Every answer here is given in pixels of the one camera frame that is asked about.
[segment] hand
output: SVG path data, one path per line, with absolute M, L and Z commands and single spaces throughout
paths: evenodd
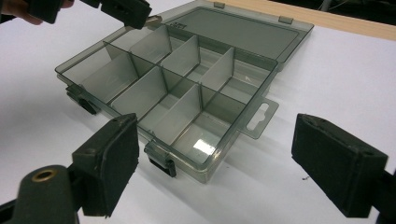
M 71 7 L 73 6 L 73 3 L 74 0 L 64 0 L 62 7 Z M 27 13 L 28 4 L 23 0 L 3 0 L 3 7 L 0 8 L 2 14 L 13 15 L 15 17 L 22 18 L 34 25 L 39 25 L 43 22 L 42 20 Z

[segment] transparent plastic box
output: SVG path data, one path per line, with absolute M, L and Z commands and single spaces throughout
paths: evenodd
M 150 161 L 205 183 L 240 133 L 260 137 L 277 109 L 271 81 L 313 28 L 194 1 L 142 30 L 123 27 L 56 68 L 91 113 L 136 113 Z M 248 124 L 262 105 L 265 118 Z

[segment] white surface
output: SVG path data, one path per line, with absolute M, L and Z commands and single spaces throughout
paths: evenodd
M 153 14 L 185 0 L 150 1 Z M 0 26 L 0 203 L 36 168 L 71 163 L 71 153 L 107 118 L 65 94 L 54 68 L 122 24 L 76 2 L 54 25 Z M 241 134 L 207 185 L 140 164 L 112 218 L 81 223 L 375 223 L 347 219 L 291 158 L 297 113 L 323 117 L 389 155 L 396 169 L 396 42 L 316 27 L 277 75 L 268 98 L 280 107 L 262 137 Z

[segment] compartment box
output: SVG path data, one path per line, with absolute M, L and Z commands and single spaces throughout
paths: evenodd
M 270 83 L 313 25 L 206 1 L 160 16 L 119 29 L 56 72 L 91 113 L 136 113 L 156 166 L 205 183 L 240 133 L 260 137 L 277 109 L 264 98 Z M 263 104 L 265 118 L 247 128 Z

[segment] plastic organizer box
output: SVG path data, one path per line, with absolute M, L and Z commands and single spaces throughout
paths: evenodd
M 271 81 L 313 28 L 194 1 L 142 30 L 123 27 L 56 68 L 91 113 L 136 113 L 152 163 L 205 183 L 240 133 L 258 138 L 277 109 Z M 261 105 L 265 119 L 247 126 Z

